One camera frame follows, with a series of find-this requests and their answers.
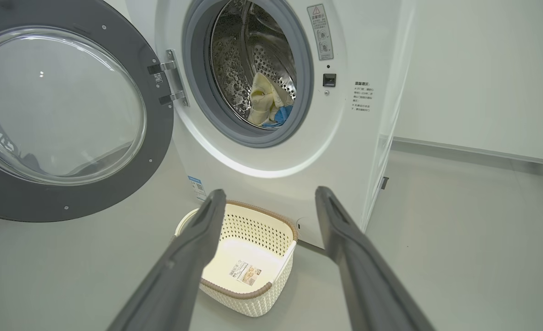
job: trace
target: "empty basket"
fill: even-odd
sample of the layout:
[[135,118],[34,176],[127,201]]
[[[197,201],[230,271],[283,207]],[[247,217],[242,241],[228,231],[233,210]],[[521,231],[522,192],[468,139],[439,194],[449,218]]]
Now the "empty basket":
[[[183,218],[176,236],[197,211]],[[241,314],[261,316],[290,276],[296,241],[294,226],[283,216],[228,201],[219,246],[202,272],[200,289]]]

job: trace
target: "gray floor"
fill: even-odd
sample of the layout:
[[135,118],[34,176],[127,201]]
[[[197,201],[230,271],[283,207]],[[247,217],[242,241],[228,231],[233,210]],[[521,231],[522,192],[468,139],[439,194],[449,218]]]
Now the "gray floor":
[[[138,194],[86,219],[0,221],[0,331],[106,328],[185,214],[176,206],[196,205],[191,191],[173,195],[187,180],[176,155],[166,162]],[[543,165],[401,143],[385,175],[366,233],[436,329],[543,330]],[[336,266],[299,245],[268,314],[248,318],[199,292],[190,328],[351,327]]]

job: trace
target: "front-loading washing machine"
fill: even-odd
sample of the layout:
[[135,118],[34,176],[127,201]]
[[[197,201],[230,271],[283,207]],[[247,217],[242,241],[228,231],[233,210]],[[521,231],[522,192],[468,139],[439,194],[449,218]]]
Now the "front-loading washing machine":
[[[107,209],[170,141],[186,187],[291,218],[322,247],[314,190],[364,230],[412,50],[414,1],[0,2],[0,218]],[[253,122],[253,80],[290,104]]]

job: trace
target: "open round door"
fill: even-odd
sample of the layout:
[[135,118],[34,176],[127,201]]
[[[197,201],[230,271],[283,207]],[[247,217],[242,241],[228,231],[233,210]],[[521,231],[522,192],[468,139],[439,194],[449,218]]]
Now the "open round door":
[[0,218],[87,216],[143,186],[173,129],[156,65],[102,0],[0,0]]

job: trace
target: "brown basket trim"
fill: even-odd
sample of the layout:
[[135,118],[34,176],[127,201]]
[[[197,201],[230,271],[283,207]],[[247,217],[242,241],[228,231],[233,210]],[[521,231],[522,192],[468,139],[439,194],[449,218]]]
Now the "brown basket trim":
[[[284,224],[288,225],[290,227],[290,229],[292,230],[293,240],[298,241],[298,232],[296,231],[296,227],[294,226],[294,224],[292,224],[292,222],[287,217],[282,216],[280,214],[277,214],[276,212],[273,212],[273,211],[270,211],[270,210],[267,210],[267,209],[259,208],[259,207],[255,206],[255,205],[249,205],[248,203],[242,203],[242,202],[239,202],[239,201],[227,200],[227,204],[228,205],[237,205],[239,207],[244,207],[244,208],[247,208],[247,209],[258,211],[258,212],[261,212],[261,214],[271,216],[271,217],[273,217],[273,218],[275,218],[277,220],[280,220],[280,221],[284,222]],[[200,284],[208,287],[209,289],[212,289],[214,291],[222,293],[223,295],[229,296],[229,297],[231,297],[233,299],[239,299],[239,300],[253,299],[254,297],[258,297],[260,295],[263,295],[263,293],[267,292],[272,287],[272,284],[270,282],[267,282],[267,284],[263,285],[263,287],[261,289],[258,289],[256,291],[249,292],[249,293],[237,293],[237,292],[233,292],[233,291],[230,291],[228,289],[225,289],[224,287],[220,287],[217,284],[211,283],[210,281],[208,281],[208,280],[206,280],[204,278],[200,279]]]

